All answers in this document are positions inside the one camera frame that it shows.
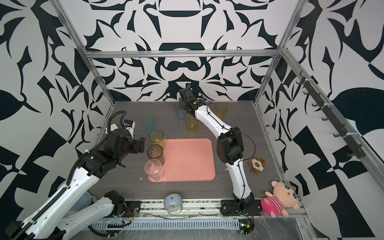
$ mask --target gray table surface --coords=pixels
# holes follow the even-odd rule
[[[228,110],[224,122],[249,135],[256,144],[255,157],[266,161],[266,168],[257,174],[251,171],[248,161],[244,161],[244,171],[248,184],[255,197],[265,197],[265,191],[272,191],[271,182],[279,180],[273,165],[271,154],[264,139],[255,109],[251,101],[225,102]],[[227,198],[233,197],[233,186],[226,165],[220,161],[216,154],[217,139],[207,127],[199,122],[198,130],[194,134],[187,132],[185,121],[179,122],[176,118],[174,102],[117,102],[113,112],[127,111],[125,119],[136,122],[134,139],[146,137],[145,151],[139,154],[128,154],[122,164],[126,168],[116,166],[102,179],[89,189],[89,192],[98,199],[105,193],[115,190],[125,198],[131,199],[158,199],[170,193],[179,193],[183,198]],[[151,145],[141,119],[145,115],[153,115],[157,129],[164,132],[166,139],[183,138],[209,138],[214,149],[216,178],[212,181],[193,182],[150,182],[144,172],[144,165],[149,160],[147,149]],[[118,124],[120,115],[112,123]],[[253,144],[243,135],[244,158],[253,153]]]

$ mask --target plush bear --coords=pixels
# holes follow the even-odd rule
[[[288,185],[282,182],[272,182],[273,194],[270,192],[265,192],[267,197],[261,200],[261,205],[263,210],[275,218],[280,214],[283,214],[284,217],[288,217],[288,212],[284,209],[285,207],[292,207],[293,209],[298,210],[299,200],[296,193]]]

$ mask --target pink tray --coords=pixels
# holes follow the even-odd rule
[[[165,139],[163,177],[151,182],[211,181],[215,178],[212,142],[208,138]]]

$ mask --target plush toy head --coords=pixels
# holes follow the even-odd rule
[[[272,182],[273,186],[273,195],[279,198],[284,207],[293,207],[298,210],[299,200],[296,193],[288,185],[285,185],[282,182]]]

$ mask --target small brown toy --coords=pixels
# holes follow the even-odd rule
[[[255,171],[255,173],[260,173],[265,168],[265,160],[259,157],[256,157],[248,162]]]

